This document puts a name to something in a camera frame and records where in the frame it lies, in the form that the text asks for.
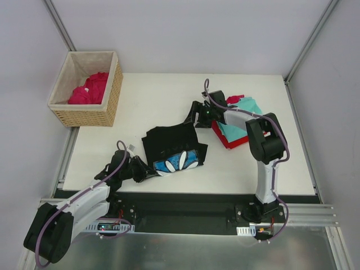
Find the red t-shirt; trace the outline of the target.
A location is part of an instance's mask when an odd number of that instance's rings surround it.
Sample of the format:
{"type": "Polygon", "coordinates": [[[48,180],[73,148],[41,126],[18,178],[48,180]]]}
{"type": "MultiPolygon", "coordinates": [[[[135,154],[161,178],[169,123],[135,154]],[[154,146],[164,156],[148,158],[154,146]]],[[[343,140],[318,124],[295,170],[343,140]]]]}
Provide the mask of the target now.
{"type": "Polygon", "coordinates": [[[241,128],[216,121],[212,122],[211,128],[226,149],[234,149],[248,142],[247,132],[241,128]]]}

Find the teal t-shirt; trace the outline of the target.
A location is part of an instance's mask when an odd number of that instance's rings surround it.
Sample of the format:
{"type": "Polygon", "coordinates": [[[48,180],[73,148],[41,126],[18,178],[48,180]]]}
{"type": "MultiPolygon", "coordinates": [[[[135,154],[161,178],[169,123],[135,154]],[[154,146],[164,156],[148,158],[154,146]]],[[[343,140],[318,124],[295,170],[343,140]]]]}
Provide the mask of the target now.
{"type": "MultiPolygon", "coordinates": [[[[227,103],[229,106],[236,106],[242,110],[249,111],[251,113],[262,115],[262,110],[257,105],[255,99],[252,97],[243,97],[231,96],[227,98],[227,103]]],[[[227,125],[217,122],[218,127],[222,134],[226,137],[228,142],[234,142],[240,138],[247,136],[246,130],[236,127],[234,125],[227,125]]]]}

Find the black daisy print t-shirt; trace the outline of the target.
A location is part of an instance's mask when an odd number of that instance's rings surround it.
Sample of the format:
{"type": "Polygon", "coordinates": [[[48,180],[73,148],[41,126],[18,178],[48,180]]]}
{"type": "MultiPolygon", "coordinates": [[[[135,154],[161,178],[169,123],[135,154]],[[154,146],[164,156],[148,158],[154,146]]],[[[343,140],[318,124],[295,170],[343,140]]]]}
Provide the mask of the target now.
{"type": "Polygon", "coordinates": [[[204,165],[208,150],[192,124],[152,128],[142,143],[148,165],[161,176],[204,165]]]}

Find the wicker basket with liner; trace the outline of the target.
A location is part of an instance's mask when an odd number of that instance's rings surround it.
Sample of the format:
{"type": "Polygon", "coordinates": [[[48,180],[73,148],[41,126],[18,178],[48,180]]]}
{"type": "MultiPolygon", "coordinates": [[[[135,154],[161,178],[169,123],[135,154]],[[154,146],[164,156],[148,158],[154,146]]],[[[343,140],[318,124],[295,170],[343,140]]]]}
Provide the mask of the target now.
{"type": "Polygon", "coordinates": [[[66,127],[111,127],[122,81],[116,52],[69,52],[48,107],[66,127]]]}

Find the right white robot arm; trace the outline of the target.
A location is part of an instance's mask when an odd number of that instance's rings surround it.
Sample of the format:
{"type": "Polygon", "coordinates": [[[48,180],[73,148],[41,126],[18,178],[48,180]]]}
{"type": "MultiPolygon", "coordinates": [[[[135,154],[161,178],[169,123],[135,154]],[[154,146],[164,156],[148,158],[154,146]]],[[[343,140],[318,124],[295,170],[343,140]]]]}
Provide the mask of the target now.
{"type": "Polygon", "coordinates": [[[266,222],[278,209],[280,200],[276,191],[278,164],[289,153],[287,141],[274,113],[259,115],[227,106],[222,91],[203,92],[204,102],[193,101],[184,123],[199,128],[210,128],[213,121],[246,130],[250,152],[257,161],[257,188],[254,201],[241,211],[248,222],[266,222]]]}

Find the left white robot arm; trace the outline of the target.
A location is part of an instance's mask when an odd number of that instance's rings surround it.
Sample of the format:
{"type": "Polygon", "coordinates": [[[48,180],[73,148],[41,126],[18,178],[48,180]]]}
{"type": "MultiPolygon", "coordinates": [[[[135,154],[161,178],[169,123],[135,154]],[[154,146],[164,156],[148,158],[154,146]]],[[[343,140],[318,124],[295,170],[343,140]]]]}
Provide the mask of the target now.
{"type": "Polygon", "coordinates": [[[117,150],[111,161],[98,173],[90,186],[67,200],[52,205],[41,205],[25,236],[24,248],[48,263],[57,263],[68,251],[73,239],[97,218],[115,218],[119,205],[113,195],[124,180],[141,183],[158,176],[158,172],[139,156],[117,150]]]}

